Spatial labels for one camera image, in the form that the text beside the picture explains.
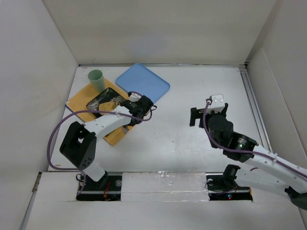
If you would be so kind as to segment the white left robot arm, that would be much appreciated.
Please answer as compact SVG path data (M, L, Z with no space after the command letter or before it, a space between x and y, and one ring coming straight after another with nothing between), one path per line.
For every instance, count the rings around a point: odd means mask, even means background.
M72 123L60 146L60 153L86 174L87 181L102 189L107 184L108 173L95 160L97 142L120 127L132 127L143 122L153 105L148 97L141 96L136 101L123 101L112 111L102 112L101 117L90 122Z

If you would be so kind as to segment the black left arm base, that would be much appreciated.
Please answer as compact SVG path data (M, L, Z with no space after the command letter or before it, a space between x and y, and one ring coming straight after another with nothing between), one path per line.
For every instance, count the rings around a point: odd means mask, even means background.
M102 182L102 186L81 173L76 175L78 190L76 200L78 201L120 201L122 174L109 175Z

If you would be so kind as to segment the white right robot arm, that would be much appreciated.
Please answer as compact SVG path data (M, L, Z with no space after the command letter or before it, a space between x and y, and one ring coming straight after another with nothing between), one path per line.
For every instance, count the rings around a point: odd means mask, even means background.
M235 132L233 123L226 119L227 109L227 103L214 108L213 102L207 100L205 108L191 108L189 122L193 127L196 120L200 121L199 127L204 129L212 148L221 149L226 157L252 167L246 172L237 165L227 165L220 180L224 192L238 186L256 187L283 196L305 210L307 170Z

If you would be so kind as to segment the toasted bread slice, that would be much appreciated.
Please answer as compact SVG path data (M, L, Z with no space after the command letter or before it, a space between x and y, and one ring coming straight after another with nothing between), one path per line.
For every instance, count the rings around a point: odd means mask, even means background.
M99 111L113 111L118 105L119 103L114 101L101 103L99 105Z

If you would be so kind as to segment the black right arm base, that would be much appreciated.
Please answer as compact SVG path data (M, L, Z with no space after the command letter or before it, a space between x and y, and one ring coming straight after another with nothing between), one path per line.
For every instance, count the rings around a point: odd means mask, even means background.
M251 189L239 186L236 182L236 173L241 168L236 165L227 165L224 172L207 172L204 187L208 191L210 201L253 201Z

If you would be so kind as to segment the metal tongs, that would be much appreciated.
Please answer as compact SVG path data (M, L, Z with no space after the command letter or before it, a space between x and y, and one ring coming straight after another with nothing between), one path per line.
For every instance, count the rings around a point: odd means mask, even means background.
M129 131L128 126L122 126L123 133L126 134Z

